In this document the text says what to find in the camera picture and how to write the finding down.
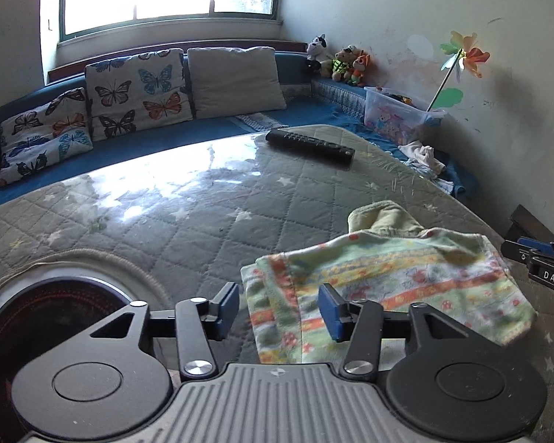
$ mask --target green wall sticker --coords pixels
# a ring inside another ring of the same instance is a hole
[[[458,88],[445,88],[439,93],[433,108],[451,108],[461,102],[463,98],[464,94]]]

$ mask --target blue gripper pad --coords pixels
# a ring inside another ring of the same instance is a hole
[[[550,243],[544,243],[543,241],[532,240],[531,238],[521,237],[517,240],[517,243],[529,246],[534,250],[541,251],[543,254],[554,255],[554,248]]]
[[[335,300],[332,294],[328,291],[327,287],[320,285],[318,289],[318,309],[326,325],[326,329],[330,333],[330,337],[341,343],[344,340],[344,325],[341,322],[339,313],[340,301]]]
[[[234,284],[228,294],[226,294],[221,302],[219,314],[214,326],[216,334],[223,340],[228,336],[228,332],[234,323],[240,310],[240,290],[238,285]]]

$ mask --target black remote control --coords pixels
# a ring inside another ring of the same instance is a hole
[[[275,146],[311,153],[317,157],[327,158],[345,165],[351,164],[355,154],[353,148],[283,130],[271,130],[264,139],[269,141],[270,144],[275,144]]]

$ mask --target plastic storage box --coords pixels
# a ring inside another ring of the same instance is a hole
[[[384,93],[402,94],[391,88],[366,87],[365,90],[364,125],[399,145],[426,141],[446,114],[444,110],[424,111],[428,103],[420,99],[412,99],[415,108],[390,98]]]

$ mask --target butterfly print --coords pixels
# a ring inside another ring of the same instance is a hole
[[[16,134],[21,130],[26,130],[27,128],[33,128],[35,126],[43,126],[43,123],[41,123],[37,118],[37,112],[31,111],[30,113],[16,117],[15,127],[12,130],[12,134]]]
[[[146,93],[153,95],[158,88],[161,88],[163,93],[170,91],[172,88],[172,65],[165,66],[160,72],[160,76],[155,76],[147,69],[138,69],[139,77],[142,79],[143,89]]]
[[[62,161],[65,158],[65,155],[68,153],[69,148],[74,142],[84,144],[86,146],[90,146],[92,144],[85,131],[76,130],[74,134],[72,134],[71,131],[64,133],[59,138],[59,161]]]
[[[127,95],[127,92],[129,92],[129,85],[131,85],[131,80],[128,79],[117,88],[115,88],[115,83],[113,83],[113,87],[110,90],[105,87],[95,87],[95,91],[101,97],[100,102],[103,106],[113,106],[113,103],[122,105],[129,99]]]
[[[121,68],[125,61],[129,59],[128,56],[125,56],[124,58],[115,58],[113,60],[105,60],[105,61],[99,61],[98,63],[93,63],[90,66],[96,67],[97,73],[102,73],[105,70],[111,71],[111,67],[113,68]]]
[[[43,170],[47,166],[46,152],[41,153],[35,160],[35,164],[30,163],[31,167],[28,167],[26,163],[17,163],[16,171],[22,176],[31,176],[40,170]]]
[[[48,141],[49,138],[40,135],[34,136],[32,138],[27,138],[27,140],[25,141],[18,141],[18,143],[15,144],[15,148],[13,148],[8,154],[8,158],[13,158],[19,153],[27,150],[28,148],[37,146],[38,144],[47,143]]]
[[[75,100],[77,102],[85,102],[86,97],[84,96],[84,91],[81,88],[76,88],[75,90],[66,91],[64,94],[58,96],[55,100],[49,103],[45,111],[45,116],[51,115],[55,109],[59,106],[63,100]]]
[[[178,114],[181,112],[181,95],[175,92],[166,101],[163,100],[161,103],[143,102],[143,106],[152,120],[159,120],[163,113],[164,116],[168,116],[169,113]]]
[[[51,127],[53,129],[54,138],[57,138],[64,131],[71,129],[72,127],[84,127],[86,122],[84,121],[84,115],[82,113],[75,113],[72,119],[69,119],[69,116],[66,117],[67,121],[57,121]]]
[[[118,123],[108,116],[99,116],[101,125],[105,127],[105,136],[107,138],[113,138],[117,136],[117,134],[122,134],[122,132],[135,133],[136,127],[133,124],[134,118],[135,110],[129,110]]]

